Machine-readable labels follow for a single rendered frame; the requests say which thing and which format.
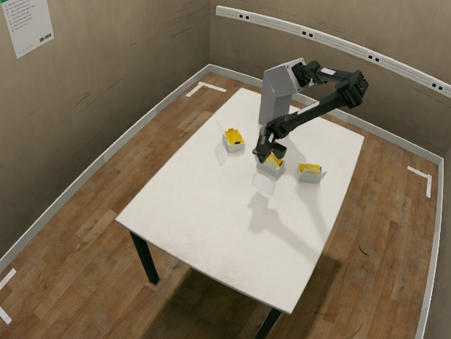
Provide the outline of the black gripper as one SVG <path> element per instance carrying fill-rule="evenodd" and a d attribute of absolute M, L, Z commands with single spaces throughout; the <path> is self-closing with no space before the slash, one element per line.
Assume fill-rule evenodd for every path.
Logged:
<path fill-rule="evenodd" d="M 261 164 L 263 164 L 264 161 L 271 155 L 271 151 L 269 152 L 268 155 L 265 155 L 265 154 L 260 154 L 260 153 L 258 153 L 258 152 L 255 150 L 255 148 L 252 150 L 252 153 L 253 153 L 254 155 L 257 156 L 257 158 L 258 158 L 258 160 L 259 160 L 259 162 L 260 162 Z"/>

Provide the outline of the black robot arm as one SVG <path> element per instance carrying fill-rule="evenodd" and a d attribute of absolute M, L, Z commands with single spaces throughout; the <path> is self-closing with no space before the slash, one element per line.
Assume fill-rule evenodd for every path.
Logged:
<path fill-rule="evenodd" d="M 273 119 L 267 123 L 266 127 L 260 128 L 255 150 L 265 155 L 268 155 L 271 151 L 278 160 L 284 158 L 287 147 L 276 142 L 276 139 L 285 138 L 300 125 L 336 108 L 348 106 L 349 109 L 352 109 L 361 105 L 362 98 L 369 86 L 359 70 L 352 73 L 325 68 L 316 60 L 311 61 L 307 66 L 299 62 L 292 66 L 291 69 L 301 87 L 311 82 L 311 79 L 314 84 L 316 82 L 318 85 L 331 81 L 337 83 L 335 85 L 337 91 L 299 111 Z"/>

